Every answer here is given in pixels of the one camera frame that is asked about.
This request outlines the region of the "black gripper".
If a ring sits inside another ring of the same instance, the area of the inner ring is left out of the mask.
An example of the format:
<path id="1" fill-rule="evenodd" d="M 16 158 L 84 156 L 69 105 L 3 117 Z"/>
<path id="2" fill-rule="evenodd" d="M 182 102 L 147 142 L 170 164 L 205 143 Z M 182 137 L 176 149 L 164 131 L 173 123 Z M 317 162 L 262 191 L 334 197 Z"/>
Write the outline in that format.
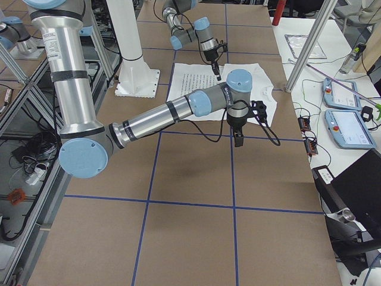
<path id="1" fill-rule="evenodd" d="M 218 64 L 218 58 L 219 58 L 218 48 L 205 50 L 202 53 L 204 54 L 205 62 L 208 64 L 211 64 L 212 71 L 214 75 L 216 76 L 217 80 L 221 81 L 220 67 Z"/>
<path id="2" fill-rule="evenodd" d="M 247 123 L 247 114 L 249 109 L 243 108 L 228 108 L 227 109 L 227 123 L 232 128 L 234 133 L 234 140 L 236 147 L 243 146 L 243 133 L 242 128 Z"/>

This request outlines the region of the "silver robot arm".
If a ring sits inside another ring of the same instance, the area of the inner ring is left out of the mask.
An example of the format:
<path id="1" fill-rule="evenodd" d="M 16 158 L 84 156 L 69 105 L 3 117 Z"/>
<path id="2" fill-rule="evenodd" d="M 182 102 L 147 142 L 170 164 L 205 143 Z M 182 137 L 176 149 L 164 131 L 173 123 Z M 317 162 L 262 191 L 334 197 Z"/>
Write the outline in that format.
<path id="1" fill-rule="evenodd" d="M 59 163 L 71 176 L 86 179 L 101 173 L 109 159 L 129 143 L 153 135 L 181 120 L 226 110 L 227 118 L 246 122 L 252 75 L 236 69 L 227 79 L 140 113 L 142 104 L 129 98 L 108 99 L 101 114 L 116 121 L 103 125 L 95 114 L 85 67 L 80 30 L 85 1 L 28 1 L 32 23 L 45 45 L 64 125 Z"/>
<path id="2" fill-rule="evenodd" d="M 221 80 L 218 60 L 227 52 L 227 43 L 218 40 L 212 31 L 208 17 L 202 17 L 187 25 L 181 22 L 181 18 L 188 20 L 185 12 L 193 9 L 198 1 L 165 1 L 162 7 L 162 20 L 170 29 L 170 42 L 175 50 L 180 50 L 190 43 L 196 43 L 201 60 L 211 66 L 217 80 Z"/>

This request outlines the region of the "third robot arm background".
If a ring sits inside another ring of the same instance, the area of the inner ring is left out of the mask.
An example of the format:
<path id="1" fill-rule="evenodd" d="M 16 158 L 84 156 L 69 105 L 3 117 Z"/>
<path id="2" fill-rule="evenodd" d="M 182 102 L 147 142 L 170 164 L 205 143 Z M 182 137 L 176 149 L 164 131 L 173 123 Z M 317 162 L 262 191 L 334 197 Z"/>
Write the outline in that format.
<path id="1" fill-rule="evenodd" d="M 30 35 L 22 20 L 16 16 L 1 20 L 1 44 L 18 60 L 37 60 L 44 51 Z"/>

